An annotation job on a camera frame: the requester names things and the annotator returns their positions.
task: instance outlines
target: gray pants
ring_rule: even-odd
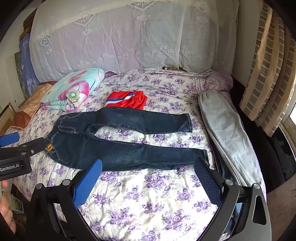
[[[206,129],[237,184],[258,183],[265,194],[259,163],[238,113],[215,90],[202,92],[198,103]]]

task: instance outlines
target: wall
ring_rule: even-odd
[[[232,76],[247,85],[255,51],[260,10],[258,0],[239,0],[237,45]]]
[[[0,108],[11,102],[15,110],[22,103],[22,90],[19,81],[13,75],[8,75],[7,70],[15,68],[11,61],[6,62],[6,59],[19,51],[20,35],[23,32],[23,22],[41,4],[41,0],[34,0],[20,15],[15,19],[10,26],[6,35],[0,43]]]

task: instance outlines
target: blue denim fabric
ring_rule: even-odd
[[[171,170],[193,165],[198,158],[208,163],[206,150],[100,139],[94,134],[102,126],[127,128],[144,134],[192,132],[189,114],[104,107],[94,112],[60,116],[46,137],[47,143],[52,145],[52,149],[46,152],[53,160],[78,169],[87,169],[96,159],[100,159],[103,171]]]

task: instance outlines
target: red garment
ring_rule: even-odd
[[[142,110],[146,101],[147,96],[144,95],[143,91],[114,91],[109,95],[106,101],[106,106],[125,107]]]

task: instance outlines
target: human hand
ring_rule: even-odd
[[[2,187],[5,188],[7,186],[8,186],[7,181],[2,181]],[[0,212],[4,217],[5,221],[7,222],[8,226],[12,230],[12,232],[15,233],[16,225],[15,225],[15,221],[12,218],[12,211],[9,210],[9,198],[6,192],[2,193],[2,200],[0,201]]]

